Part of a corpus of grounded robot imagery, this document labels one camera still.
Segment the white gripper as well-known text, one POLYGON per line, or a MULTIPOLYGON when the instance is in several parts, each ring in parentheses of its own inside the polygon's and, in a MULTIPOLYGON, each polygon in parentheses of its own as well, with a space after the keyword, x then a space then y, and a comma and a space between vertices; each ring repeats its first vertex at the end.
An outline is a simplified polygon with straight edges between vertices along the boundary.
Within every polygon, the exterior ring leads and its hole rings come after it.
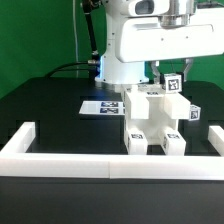
POLYGON ((184 82, 194 57, 224 53, 224 7, 196 8, 192 0, 128 0, 119 8, 115 55, 122 62, 152 61, 163 84, 160 60, 180 59, 184 82))

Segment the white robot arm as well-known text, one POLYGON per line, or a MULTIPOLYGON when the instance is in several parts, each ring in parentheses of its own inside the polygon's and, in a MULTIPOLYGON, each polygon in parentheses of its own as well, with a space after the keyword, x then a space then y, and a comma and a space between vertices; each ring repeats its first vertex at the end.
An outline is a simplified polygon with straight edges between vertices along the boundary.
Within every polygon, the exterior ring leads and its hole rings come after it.
POLYGON ((92 42, 93 57, 99 62, 95 81, 109 85, 145 83, 149 63, 158 83, 158 63, 182 59, 187 74, 193 59, 224 53, 224 4, 208 0, 82 0, 89 24, 91 12, 106 12, 106 51, 99 55, 92 42))

